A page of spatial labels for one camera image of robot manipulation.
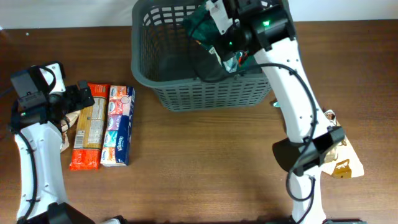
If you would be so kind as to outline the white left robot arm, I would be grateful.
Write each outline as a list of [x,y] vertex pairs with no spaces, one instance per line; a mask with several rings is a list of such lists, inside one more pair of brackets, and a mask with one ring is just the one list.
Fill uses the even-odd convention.
[[57,81],[12,84],[19,95],[10,123],[21,159],[17,222],[92,223],[92,219],[68,203],[60,160],[60,122],[68,113],[104,104],[109,85],[80,81],[57,91]]

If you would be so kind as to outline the Kleenex tissue multipack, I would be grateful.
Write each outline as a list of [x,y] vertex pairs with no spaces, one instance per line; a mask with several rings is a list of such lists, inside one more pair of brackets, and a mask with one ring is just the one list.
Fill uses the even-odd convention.
[[108,122],[100,160],[105,167],[129,164],[135,99],[132,86],[110,86]]

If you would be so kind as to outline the beige brown snack bag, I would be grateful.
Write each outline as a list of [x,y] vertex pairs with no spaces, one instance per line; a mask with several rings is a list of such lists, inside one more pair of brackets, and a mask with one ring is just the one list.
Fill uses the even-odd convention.
[[72,113],[66,114],[65,118],[61,121],[62,125],[62,148],[60,152],[65,151],[69,146],[69,140],[67,132],[68,130],[76,123],[80,116],[80,111],[75,111]]

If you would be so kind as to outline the green Nescafe coffee bag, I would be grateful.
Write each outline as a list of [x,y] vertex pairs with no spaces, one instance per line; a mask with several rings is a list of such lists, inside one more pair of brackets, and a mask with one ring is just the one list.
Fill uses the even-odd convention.
[[238,66],[248,57],[246,44],[251,36],[245,34],[246,29],[238,22],[221,35],[205,3],[184,18],[183,26],[189,39],[197,41],[209,51],[216,51],[219,63],[228,73],[236,73]]

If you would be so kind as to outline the spaghetti packet red ends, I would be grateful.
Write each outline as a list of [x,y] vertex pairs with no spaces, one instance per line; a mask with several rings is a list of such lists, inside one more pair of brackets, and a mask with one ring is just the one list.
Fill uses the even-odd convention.
[[79,115],[70,170],[93,170],[100,166],[110,84],[89,83],[88,86],[95,103]]

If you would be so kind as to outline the beige cookie snack bag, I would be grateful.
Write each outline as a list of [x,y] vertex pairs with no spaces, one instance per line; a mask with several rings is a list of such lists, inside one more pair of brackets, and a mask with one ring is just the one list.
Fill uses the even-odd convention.
[[347,136],[326,155],[322,171],[336,179],[364,175],[364,167]]

